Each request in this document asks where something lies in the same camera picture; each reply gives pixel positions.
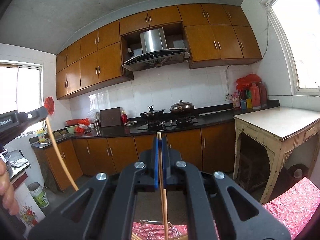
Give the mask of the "person's left hand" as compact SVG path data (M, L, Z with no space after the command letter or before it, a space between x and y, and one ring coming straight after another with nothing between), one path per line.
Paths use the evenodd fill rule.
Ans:
M6 164L1 160L0 167L0 195L2 206L10 215L19 213L19 205L14 196L14 188L10 183L9 173L7 172Z

